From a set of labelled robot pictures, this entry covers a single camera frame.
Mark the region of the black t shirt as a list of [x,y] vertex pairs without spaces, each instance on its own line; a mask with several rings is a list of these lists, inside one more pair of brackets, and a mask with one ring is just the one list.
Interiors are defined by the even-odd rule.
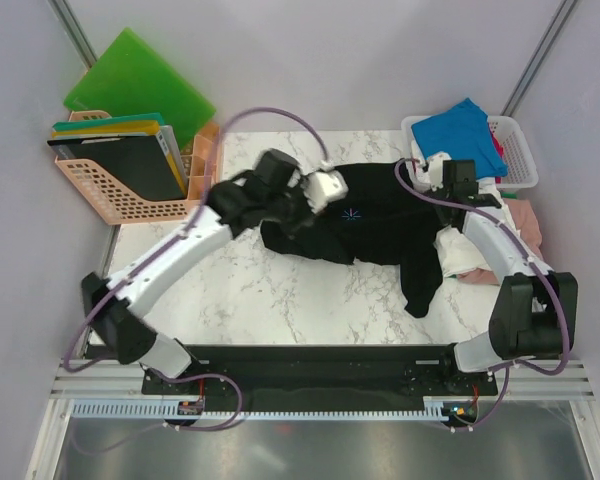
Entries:
[[276,253],[336,264],[358,260],[397,266],[406,312],[425,317],[443,280],[434,246],[442,224],[434,206],[407,192],[392,164],[345,164],[335,170],[348,186],[346,197],[329,204],[292,237],[277,223],[262,223],[264,246]]

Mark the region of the red garment in basket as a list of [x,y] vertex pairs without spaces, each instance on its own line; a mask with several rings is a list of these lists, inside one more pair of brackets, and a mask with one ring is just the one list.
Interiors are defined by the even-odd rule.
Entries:
[[483,167],[485,177],[494,177],[496,182],[508,173],[508,167],[504,162],[504,148],[496,138],[494,132],[489,130],[491,146],[487,149],[486,164]]

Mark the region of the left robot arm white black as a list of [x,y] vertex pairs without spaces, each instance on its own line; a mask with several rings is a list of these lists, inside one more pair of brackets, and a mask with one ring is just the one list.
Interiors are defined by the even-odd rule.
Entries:
[[88,326],[109,358],[161,372],[178,393],[199,382],[199,369],[176,339],[144,318],[170,287],[204,258],[264,221],[293,233],[347,191],[334,170],[301,173],[289,155],[270,149],[255,166],[214,184],[206,199],[168,236],[117,273],[81,281]]

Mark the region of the green plastic board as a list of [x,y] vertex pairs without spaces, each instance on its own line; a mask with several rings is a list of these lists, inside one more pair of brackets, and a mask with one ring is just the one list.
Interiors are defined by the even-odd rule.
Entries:
[[146,41],[125,28],[63,101],[72,111],[102,110],[112,117],[158,113],[184,146],[216,107]]

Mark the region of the white laundry basket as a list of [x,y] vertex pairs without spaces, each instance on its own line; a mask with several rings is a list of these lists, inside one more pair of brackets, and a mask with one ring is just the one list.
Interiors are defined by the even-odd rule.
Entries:
[[[412,125],[426,119],[426,116],[407,116],[401,121],[401,132],[405,147],[405,157],[422,159],[422,153],[415,145]],[[508,175],[501,177],[496,187],[506,196],[513,196],[519,190],[533,188],[539,177],[533,156],[519,124],[511,117],[488,116],[489,129],[503,150],[502,160],[508,168]]]

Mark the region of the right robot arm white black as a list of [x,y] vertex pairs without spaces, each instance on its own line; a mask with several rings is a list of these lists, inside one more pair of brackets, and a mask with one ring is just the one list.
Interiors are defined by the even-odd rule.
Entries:
[[461,393],[474,372],[515,363],[545,375],[561,373],[575,335],[575,277],[555,271],[523,242],[503,201],[480,191],[472,160],[439,153],[428,160],[427,173],[436,209],[479,250],[499,283],[487,331],[454,346],[455,359],[438,368],[440,386]]

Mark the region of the orange file basket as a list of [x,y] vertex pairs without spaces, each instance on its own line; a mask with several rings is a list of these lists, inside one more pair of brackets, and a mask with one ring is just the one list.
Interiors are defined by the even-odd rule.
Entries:
[[57,158],[55,165],[109,225],[182,220],[199,204],[204,180],[210,178],[215,182],[222,173],[220,154],[216,155],[210,171],[204,171],[205,160],[218,133],[219,125],[210,121],[181,150],[189,176],[187,196],[182,200],[146,200],[90,159]]

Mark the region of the teal folder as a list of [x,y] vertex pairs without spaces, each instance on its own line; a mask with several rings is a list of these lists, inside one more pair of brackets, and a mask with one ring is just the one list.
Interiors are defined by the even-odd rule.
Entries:
[[160,126],[166,124],[164,118],[159,113],[144,113],[126,116],[108,116],[104,111],[75,111],[64,122],[56,122],[52,126],[54,132],[64,132],[74,129],[95,128],[100,126],[118,125],[135,121],[155,121]]

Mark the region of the black folder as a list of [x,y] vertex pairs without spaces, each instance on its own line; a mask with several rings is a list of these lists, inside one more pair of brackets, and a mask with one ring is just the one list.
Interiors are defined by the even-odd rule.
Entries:
[[63,160],[88,159],[143,199],[181,200],[186,187],[168,148],[156,135],[50,139]]

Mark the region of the pink t shirt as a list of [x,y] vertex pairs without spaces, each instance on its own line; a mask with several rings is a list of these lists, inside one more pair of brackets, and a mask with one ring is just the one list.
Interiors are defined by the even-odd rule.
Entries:
[[541,260],[542,233],[539,222],[529,200],[505,198],[504,203],[509,209],[516,232],[529,249]]

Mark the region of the orange compartment organizer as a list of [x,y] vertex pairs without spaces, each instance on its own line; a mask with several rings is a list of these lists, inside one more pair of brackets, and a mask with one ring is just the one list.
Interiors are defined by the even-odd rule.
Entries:
[[208,122],[181,150],[181,157],[188,174],[187,202],[195,205],[203,193],[222,177],[223,150],[218,147],[211,158],[214,141],[219,134],[219,126]]

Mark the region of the blue folded t shirt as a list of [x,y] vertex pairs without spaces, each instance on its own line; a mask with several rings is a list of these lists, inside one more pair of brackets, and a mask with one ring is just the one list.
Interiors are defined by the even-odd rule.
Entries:
[[508,174],[494,144],[488,115],[470,98],[414,123],[411,131],[426,158],[445,152],[452,160],[473,160],[478,179],[503,178]]

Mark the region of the yellow folder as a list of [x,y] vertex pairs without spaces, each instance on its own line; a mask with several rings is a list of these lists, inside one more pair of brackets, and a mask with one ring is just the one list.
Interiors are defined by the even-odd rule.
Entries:
[[88,124],[87,122],[72,122],[65,129],[55,129],[52,138],[74,137],[82,135],[102,136],[105,134],[143,133],[153,135],[160,130],[160,124],[155,120],[134,120],[106,124]]

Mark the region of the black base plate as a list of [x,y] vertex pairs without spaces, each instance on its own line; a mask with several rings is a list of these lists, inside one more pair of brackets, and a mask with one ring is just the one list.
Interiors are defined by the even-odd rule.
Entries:
[[189,349],[197,382],[167,383],[145,375],[145,395],[201,394],[212,407],[418,407],[427,397],[488,397],[498,393],[484,373],[462,373],[452,349],[407,346],[203,346]]

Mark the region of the white crumpled t shirt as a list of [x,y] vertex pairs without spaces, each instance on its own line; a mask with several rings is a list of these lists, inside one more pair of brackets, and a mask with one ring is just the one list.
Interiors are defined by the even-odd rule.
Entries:
[[498,284],[478,248],[457,228],[447,226],[438,231],[434,247],[444,278],[468,284]]

